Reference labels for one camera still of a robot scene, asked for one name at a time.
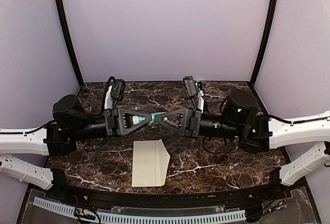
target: brown marble surface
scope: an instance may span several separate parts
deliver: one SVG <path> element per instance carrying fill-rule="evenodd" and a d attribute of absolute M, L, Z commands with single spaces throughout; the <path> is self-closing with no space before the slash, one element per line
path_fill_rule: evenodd
<path fill-rule="evenodd" d="M 94 114 L 101 110 L 105 83 L 86 84 L 78 98 L 86 111 Z M 246 83 L 205 82 L 205 98 L 209 109 L 219 114 L 222 100 L 234 89 L 250 91 Z M 127 83 L 124 101 L 118 107 L 145 113 L 172 111 L 192 107 L 186 98 L 182 82 Z M 133 142 L 135 140 L 162 139 L 171 155 L 166 183 L 162 187 L 131 187 Z M 285 164 L 279 149 L 267 153 L 249 154 L 231 142 L 224 156 L 207 153 L 200 139 L 179 137 L 159 124 L 147 125 L 129 137 L 92 140 L 94 152 L 86 153 L 78 142 L 77 151 L 67 156 L 50 156 L 46 167 L 65 171 L 70 185 L 146 194 L 208 193 L 267 184 L 269 172 Z M 214 139 L 206 146 L 221 148 L 223 141 Z"/>

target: paper envelope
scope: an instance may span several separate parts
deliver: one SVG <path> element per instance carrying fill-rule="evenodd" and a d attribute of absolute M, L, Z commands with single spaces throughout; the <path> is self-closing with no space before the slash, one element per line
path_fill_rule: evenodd
<path fill-rule="evenodd" d="M 132 187 L 163 186 L 169 162 L 162 140 L 134 141 Z"/>

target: wire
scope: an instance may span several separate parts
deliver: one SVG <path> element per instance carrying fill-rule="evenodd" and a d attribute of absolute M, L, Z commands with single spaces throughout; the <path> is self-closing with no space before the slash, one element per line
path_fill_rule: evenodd
<path fill-rule="evenodd" d="M 74 211 L 75 212 L 79 212 L 78 210 L 77 210 L 77 208 L 80 208 L 80 207 L 78 207 L 78 206 L 75 206 L 75 209 L 74 209 Z M 88 211 L 90 211 L 90 212 L 92 212 L 94 215 L 95 215 L 95 218 L 97 218 L 97 220 L 98 220 L 98 224 L 101 224 L 101 218 L 100 218 L 100 216 L 97 214 L 97 212 L 96 211 L 94 211 L 94 210 L 92 210 L 92 209 L 88 209 L 88 208 L 86 208 L 86 207 L 81 207 L 81 213 L 85 213 L 85 210 L 88 210 Z M 77 215 L 77 216 L 75 216 L 75 217 L 77 217 L 78 218 L 78 222 L 79 223 L 81 223 L 81 224 L 88 224 L 88 223 L 93 223 L 94 222 L 94 220 L 91 220 L 91 221 L 85 221 L 85 220 L 82 220 L 81 219 L 81 217 L 79 216 L 79 215 Z"/>
<path fill-rule="evenodd" d="M 89 140 L 88 143 L 84 146 L 84 151 L 87 152 L 87 153 L 90 153 L 90 152 L 94 152 L 94 151 L 100 149 L 101 147 L 103 147 L 103 146 L 107 143 L 106 139 L 104 139 L 104 138 L 102 139 L 102 141 L 103 141 L 103 144 L 102 144 L 102 145 L 100 145 L 100 146 L 98 146 L 98 147 L 96 147 L 96 148 L 93 148 L 93 149 L 87 149 L 87 147 L 88 147 L 89 144 L 91 143 L 91 140 Z"/>
<path fill-rule="evenodd" d="M 250 215 L 250 216 L 247 216 L 247 218 L 259 218 L 259 217 L 254 217 L 254 216 L 257 216 L 258 214 L 264 212 L 266 209 L 268 209 L 274 202 L 276 201 L 276 199 L 274 199 L 273 201 L 271 201 L 269 204 L 267 204 L 266 207 L 264 207 L 262 210 L 260 210 L 259 212 L 253 214 L 253 215 Z"/>
<path fill-rule="evenodd" d="M 217 155 L 218 155 L 218 154 L 221 154 L 221 155 L 224 155 L 224 152 L 227 150 L 227 147 L 228 147 L 228 141 L 227 141 L 227 139 L 223 139 L 223 140 L 224 140 L 224 144 L 225 144 L 224 149 L 223 149 L 222 151 L 217 151 L 217 152 L 208 149 L 208 148 L 205 146 L 205 140 L 206 140 L 206 137 L 203 137 L 203 139 L 202 139 L 202 147 L 203 147 L 203 149 L 204 149 L 206 152 L 211 153 L 211 154 L 217 154 Z"/>
<path fill-rule="evenodd" d="M 192 104 L 194 105 L 194 107 L 195 107 L 196 109 L 199 109 L 198 106 L 197 106 L 197 104 L 196 104 L 196 102 L 195 102 L 195 99 L 191 99 L 191 102 L 192 102 Z"/>
<path fill-rule="evenodd" d="M 117 106 L 117 104 L 118 104 L 118 100 L 115 99 L 115 100 L 113 101 L 113 103 L 112 103 L 112 108 L 115 109 L 116 106 Z"/>
<path fill-rule="evenodd" d="M 221 102 L 221 104 L 220 104 L 220 113 L 223 115 L 223 109 L 222 109 L 222 107 L 223 107 L 223 105 L 227 102 L 227 100 L 228 100 L 228 98 L 229 98 L 229 95 Z"/>
<path fill-rule="evenodd" d="M 321 121 L 321 120 L 326 120 L 326 119 L 330 118 L 330 117 L 320 117 L 320 118 L 293 121 L 293 122 L 289 121 L 289 120 L 282 119 L 282 118 L 274 116 L 274 115 L 262 115 L 262 116 L 258 116 L 257 118 L 263 118 L 263 117 L 273 118 L 273 119 L 276 119 L 277 121 L 280 121 L 280 122 L 283 122 L 283 123 L 286 123 L 286 124 L 302 124 L 302 123 L 306 123 L 306 122 Z"/>
<path fill-rule="evenodd" d="M 276 190 L 274 191 L 274 195 L 273 195 L 272 198 L 275 198 L 275 192 L 276 192 L 276 191 L 281 191 L 281 190 L 276 189 Z M 284 201 L 282 201 L 282 202 L 280 203 L 280 205 L 282 205 L 282 203 L 285 202 L 285 201 L 287 200 L 287 198 L 288 198 L 288 194 L 286 193 L 286 191 L 281 191 L 281 192 L 285 195 L 285 199 L 284 199 Z M 270 206 L 271 206 L 276 200 L 277 200 L 276 198 L 273 199 L 273 201 L 270 202 L 270 203 L 269 203 L 266 207 L 264 207 L 262 210 L 260 210 L 259 212 L 255 213 L 255 214 L 253 214 L 253 215 L 247 216 L 247 218 L 250 218 L 250 219 L 259 219 L 259 218 L 261 218 L 261 217 L 264 217 L 264 216 L 267 215 L 267 214 L 272 213 L 272 212 L 269 212 L 269 210 L 268 210 L 266 213 L 262 214 L 261 216 L 260 216 L 260 215 L 257 216 L 258 214 L 260 214 L 260 213 L 262 213 L 263 211 L 265 211 L 266 209 L 268 209 L 268 208 L 269 208 L 269 207 L 270 207 Z"/>
<path fill-rule="evenodd" d="M 203 85 L 203 82 L 199 81 L 199 82 L 197 83 L 197 89 L 199 89 L 199 91 L 204 92 L 204 85 Z M 205 110 L 207 113 L 211 113 L 210 110 L 208 109 L 208 103 L 207 103 L 205 97 L 202 96 L 202 99 L 204 100 L 204 110 Z"/>
<path fill-rule="evenodd" d="M 36 132 L 38 130 L 41 130 L 42 128 L 44 128 L 44 127 L 46 127 L 49 124 L 52 124 L 54 122 L 55 122 L 55 120 L 49 121 L 48 123 L 46 123 L 46 124 L 44 124 L 44 125 L 36 128 L 34 130 L 28 131 L 28 132 L 0 132 L 0 135 L 24 135 L 24 134 L 27 134 L 28 135 L 28 134 L 32 134 L 32 133 L 34 133 L 34 132 Z"/>

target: black frame edge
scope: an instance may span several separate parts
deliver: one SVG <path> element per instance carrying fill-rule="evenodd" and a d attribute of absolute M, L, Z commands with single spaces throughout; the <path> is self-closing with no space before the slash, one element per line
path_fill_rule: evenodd
<path fill-rule="evenodd" d="M 73 44 L 72 44 L 72 40 L 71 40 L 71 36 L 70 36 L 70 32 L 69 32 L 68 23 L 67 23 L 67 18 L 65 16 L 63 0 L 55 0 L 55 2 L 56 2 L 57 12 L 58 12 L 58 17 L 59 17 L 61 27 L 62 27 L 65 44 L 67 45 L 67 50 L 68 50 L 70 61 L 71 61 L 72 67 L 73 67 L 73 71 L 76 75 L 79 86 L 82 87 L 84 85 L 84 79 L 82 78 L 83 76 L 81 74 L 79 64 L 77 61 L 77 57 L 76 57 L 76 54 L 73 49 Z"/>
<path fill-rule="evenodd" d="M 254 69 L 251 75 L 250 83 L 252 86 L 257 81 L 257 77 L 261 68 L 262 60 L 265 55 L 268 39 L 269 39 L 269 34 L 272 28 L 272 23 L 274 19 L 274 13 L 275 13 L 275 8 L 276 8 L 276 1 L 277 0 L 270 0 L 269 1 L 269 7 L 268 7 L 268 12 L 267 12 L 267 17 L 266 17 L 266 23 L 265 23 L 265 28 L 263 29 L 263 34 L 262 34 L 262 39 L 259 47 L 259 52 L 257 55 L 257 59 L 254 65 Z"/>

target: white cable organizer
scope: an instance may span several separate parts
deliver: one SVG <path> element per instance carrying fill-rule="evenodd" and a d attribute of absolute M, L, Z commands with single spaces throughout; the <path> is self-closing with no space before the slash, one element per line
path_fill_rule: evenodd
<path fill-rule="evenodd" d="M 35 197 L 33 205 L 49 210 L 66 217 L 74 217 L 74 206 L 63 203 L 54 202 L 48 199 Z M 198 215 L 198 216 L 180 216 L 180 217 L 148 217 L 148 216 L 130 216 L 118 215 L 107 212 L 97 211 L 101 218 L 101 223 L 118 223 L 118 224 L 222 224 L 234 221 L 246 220 L 245 210 L 232 211 L 221 214 Z"/>
<path fill-rule="evenodd" d="M 0 173 L 35 184 L 42 189 L 48 190 L 53 186 L 53 173 L 49 168 L 29 164 L 11 154 L 0 155 Z"/>
<path fill-rule="evenodd" d="M 325 149 L 324 142 L 320 141 L 295 161 L 282 166 L 279 171 L 282 184 L 290 186 L 320 165 L 330 161 L 330 155 L 324 153 Z"/>

